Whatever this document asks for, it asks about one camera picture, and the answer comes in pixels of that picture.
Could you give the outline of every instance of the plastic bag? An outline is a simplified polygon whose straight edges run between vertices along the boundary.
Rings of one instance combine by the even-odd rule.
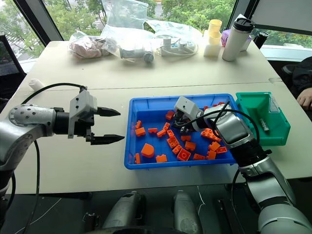
[[[80,59],[99,58],[110,53],[106,50],[106,38],[101,36],[88,36],[77,31],[69,39],[68,51]]]
[[[155,46],[162,56],[190,56],[198,51],[202,33],[197,29],[170,21],[147,20],[155,31]]]
[[[135,0],[102,0],[107,24],[112,27],[143,29],[148,4]]]
[[[148,4],[135,0],[102,0],[108,20],[101,35],[106,50],[131,62],[152,62],[154,34],[143,30]]]

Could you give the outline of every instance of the blue plastic tray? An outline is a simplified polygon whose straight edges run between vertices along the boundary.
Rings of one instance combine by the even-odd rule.
[[[191,101],[195,102],[199,108],[204,106],[212,107],[214,104],[218,104],[220,101],[230,101],[230,106],[233,109],[238,110],[238,107],[229,94],[214,94],[214,95],[191,95],[185,96]],[[194,153],[203,156],[207,155],[208,146],[212,142],[211,140],[200,136],[200,132],[192,132],[187,135],[191,135],[191,142],[196,143],[196,149],[191,152],[192,155],[189,161],[179,161],[176,155],[169,147],[167,140],[168,135],[164,135],[158,138],[156,134],[148,133],[148,128],[158,128],[160,131],[165,122],[172,124],[172,121],[168,121],[165,115],[169,110],[173,110],[176,101],[179,96],[172,97],[143,97],[134,98],[130,100],[128,127],[127,127],[127,141],[125,150],[125,167],[128,169],[143,169],[143,168],[157,168],[157,167],[176,167],[176,166],[194,166],[203,164],[223,164],[223,163],[235,163],[231,153],[228,151],[223,154],[217,154],[215,160],[192,160]],[[142,127],[145,128],[146,135],[137,137],[135,134],[135,125],[138,120],[142,121]],[[184,148],[184,142],[181,141],[180,133],[178,129],[170,129],[174,132],[180,145]],[[141,150],[145,143],[153,145],[155,149],[155,156],[153,158],[146,158],[141,155]],[[135,164],[135,154],[140,153],[141,164]],[[156,163],[155,157],[157,155],[165,154],[168,162]]]

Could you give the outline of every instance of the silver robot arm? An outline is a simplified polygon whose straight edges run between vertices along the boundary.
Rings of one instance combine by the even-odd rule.
[[[8,116],[0,121],[0,226],[4,222],[6,200],[4,195],[9,187],[9,180],[28,147],[40,137],[51,137],[53,134],[74,135],[86,138],[91,145],[110,144],[123,136],[95,136],[91,132],[94,115],[118,116],[113,109],[97,106],[97,99],[87,90],[71,100],[70,112],[63,108],[46,108],[32,104],[22,104],[13,108]]]
[[[185,120],[220,111],[224,104],[200,110],[195,103],[180,97],[175,105],[174,127]],[[218,113],[196,119],[181,128],[181,132],[200,131],[211,128]],[[224,112],[215,126],[225,146],[238,163],[238,168],[247,181],[248,188],[261,212],[258,230],[262,234],[312,234],[312,225],[294,206],[295,197],[287,180],[254,138],[245,122],[232,112]]]

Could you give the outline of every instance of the orange plastic block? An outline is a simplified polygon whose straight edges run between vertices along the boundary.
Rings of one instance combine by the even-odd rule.
[[[202,137],[205,137],[205,138],[208,138],[208,139],[217,141],[217,142],[220,142],[220,141],[221,141],[220,138],[217,138],[217,137],[213,134],[213,131],[212,131],[210,128],[206,128],[204,131],[201,132],[200,135],[201,135]]]
[[[180,161],[187,161],[190,159],[190,156],[191,153],[182,148],[176,158],[179,159]]]
[[[138,121],[136,122],[136,129],[139,129],[141,126],[142,126],[142,121],[141,121],[141,120],[138,120]]]
[[[179,142],[175,136],[174,136],[174,138],[167,139],[167,142],[168,142],[168,145],[170,146],[171,149],[179,144]]]
[[[136,136],[137,136],[137,137],[144,136],[144,135],[145,135],[145,129],[144,129],[144,127],[143,127],[143,128],[139,128],[139,129],[136,129]]]
[[[165,131],[168,131],[169,127],[170,127],[170,123],[166,122],[162,129],[164,129]]]
[[[155,152],[154,147],[147,143],[144,144],[143,149],[141,150],[141,154],[144,157],[149,157],[149,158],[154,156],[154,152]]]
[[[209,145],[208,149],[212,151],[216,151],[221,145],[218,142],[213,142]]]
[[[175,113],[173,111],[168,111],[167,114],[166,114],[166,119],[172,120],[174,115],[175,115]]]
[[[186,150],[194,151],[195,148],[196,148],[196,143],[194,143],[194,142],[189,142],[189,141],[186,141],[186,142],[185,142],[185,149],[186,149]]]
[[[147,129],[147,131],[148,131],[149,133],[157,133],[157,132],[158,132],[158,129],[157,129],[157,128],[149,128],[149,129]]]
[[[190,141],[191,140],[191,136],[181,136],[181,140],[182,141]]]
[[[215,156],[216,156],[216,152],[215,151],[208,151],[208,156],[207,156],[207,159],[215,159]]]
[[[174,137],[175,137],[175,135],[174,135],[174,133],[173,133],[172,130],[168,130],[168,131],[167,131],[167,134],[168,134],[168,137],[169,137],[169,138],[174,138]]]
[[[140,159],[140,154],[136,153],[136,159],[135,159],[136,164],[141,164],[141,159]]]
[[[177,153],[179,153],[181,149],[182,149],[182,146],[177,145],[177,146],[175,146],[175,148],[172,150],[172,152],[173,152],[175,155],[177,155]]]
[[[193,160],[204,160],[204,159],[206,159],[206,157],[203,155],[194,154],[193,156]]]
[[[168,162],[166,155],[156,156],[156,162]]]
[[[221,153],[225,153],[225,152],[227,152],[228,151],[228,149],[226,148],[226,147],[220,147],[220,148],[218,148],[217,150],[216,150],[216,153],[217,154],[221,154]]]
[[[157,137],[162,137],[163,135],[165,135],[166,134],[166,130],[165,129],[162,129],[162,130],[160,130],[158,133],[157,133]]]

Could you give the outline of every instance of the yellow cup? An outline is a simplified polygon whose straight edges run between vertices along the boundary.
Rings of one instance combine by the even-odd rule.
[[[219,19],[212,19],[209,22],[208,35],[211,32],[219,32],[220,28],[221,28],[221,25],[222,25],[222,21],[221,20],[219,20]]]
[[[208,43],[210,45],[218,45],[221,40],[221,33],[218,32],[210,32],[208,35]]]

